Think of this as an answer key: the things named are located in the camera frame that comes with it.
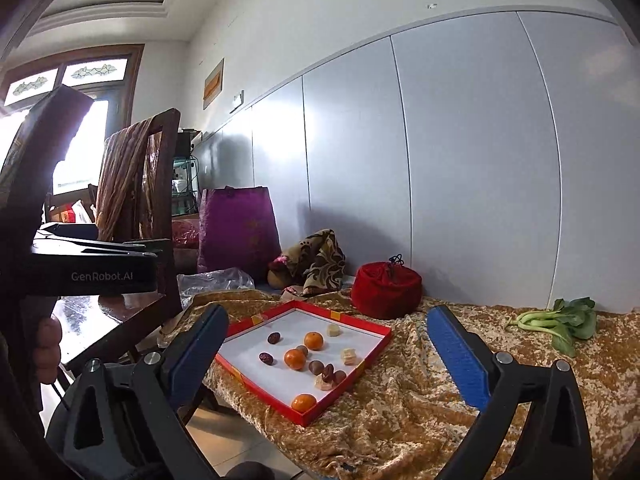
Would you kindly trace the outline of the person's left hand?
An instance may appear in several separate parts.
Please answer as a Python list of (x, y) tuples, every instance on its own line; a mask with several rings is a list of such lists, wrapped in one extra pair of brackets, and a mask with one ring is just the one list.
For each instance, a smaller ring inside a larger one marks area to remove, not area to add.
[(54, 315), (40, 321), (36, 335), (36, 346), (32, 352), (36, 377), (40, 384), (51, 385), (58, 377), (62, 338), (61, 323)]

